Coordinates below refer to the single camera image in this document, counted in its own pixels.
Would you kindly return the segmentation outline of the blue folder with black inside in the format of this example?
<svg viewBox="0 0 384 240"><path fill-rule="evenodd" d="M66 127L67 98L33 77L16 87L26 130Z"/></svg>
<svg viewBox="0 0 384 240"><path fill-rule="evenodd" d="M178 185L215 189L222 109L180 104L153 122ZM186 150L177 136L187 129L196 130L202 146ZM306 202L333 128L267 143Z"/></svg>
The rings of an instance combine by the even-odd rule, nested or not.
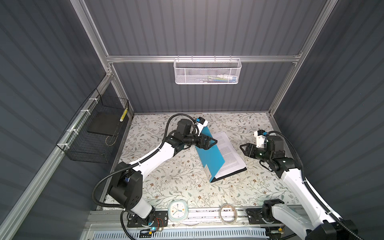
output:
<svg viewBox="0 0 384 240"><path fill-rule="evenodd" d="M203 128L202 133L213 138L213 135L207 127ZM200 148L196 148L196 150L198 152L199 158L204 168L204 172L206 173L209 182L214 183L214 177L225 162L218 147L215 144L209 150L203 150Z"/></svg>

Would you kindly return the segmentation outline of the white printed paper files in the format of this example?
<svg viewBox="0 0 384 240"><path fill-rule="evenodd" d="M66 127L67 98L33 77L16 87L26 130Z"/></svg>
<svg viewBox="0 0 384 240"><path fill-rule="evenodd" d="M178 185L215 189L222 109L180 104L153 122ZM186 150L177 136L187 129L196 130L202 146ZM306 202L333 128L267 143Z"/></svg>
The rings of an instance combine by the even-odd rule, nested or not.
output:
<svg viewBox="0 0 384 240"><path fill-rule="evenodd" d="M213 134L213 138L218 141L216 146L225 161L214 177L213 182L247 170L246 163L238 154L225 132Z"/></svg>

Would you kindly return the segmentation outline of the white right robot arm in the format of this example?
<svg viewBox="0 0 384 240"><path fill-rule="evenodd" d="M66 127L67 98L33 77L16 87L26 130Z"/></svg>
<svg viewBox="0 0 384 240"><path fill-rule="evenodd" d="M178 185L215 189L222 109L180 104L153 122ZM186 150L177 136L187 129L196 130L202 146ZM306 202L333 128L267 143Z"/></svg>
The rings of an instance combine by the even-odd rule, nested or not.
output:
<svg viewBox="0 0 384 240"><path fill-rule="evenodd" d="M356 225L343 219L311 185L305 176L304 164L293 149L287 157L284 145L292 143L280 132L259 130L254 133L256 143L240 146L246 157L259 160L262 167L274 172L299 200L309 217L302 218L280 199L266 200L261 219L272 224L281 222L302 240L360 240Z"/></svg>

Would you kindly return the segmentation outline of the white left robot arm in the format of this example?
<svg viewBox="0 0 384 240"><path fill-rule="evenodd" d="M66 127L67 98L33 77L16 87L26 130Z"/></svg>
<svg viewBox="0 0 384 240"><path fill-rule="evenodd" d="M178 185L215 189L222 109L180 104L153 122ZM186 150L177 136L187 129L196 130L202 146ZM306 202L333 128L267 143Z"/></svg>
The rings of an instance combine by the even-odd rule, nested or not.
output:
<svg viewBox="0 0 384 240"><path fill-rule="evenodd" d="M186 114L171 116L158 147L136 161L117 165L107 194L117 201L120 208L151 222L155 217L155 208L143 198L145 178L181 151L192 146L206 151L216 145L217 140L203 133L207 126L208 121L202 117L193 119Z"/></svg>

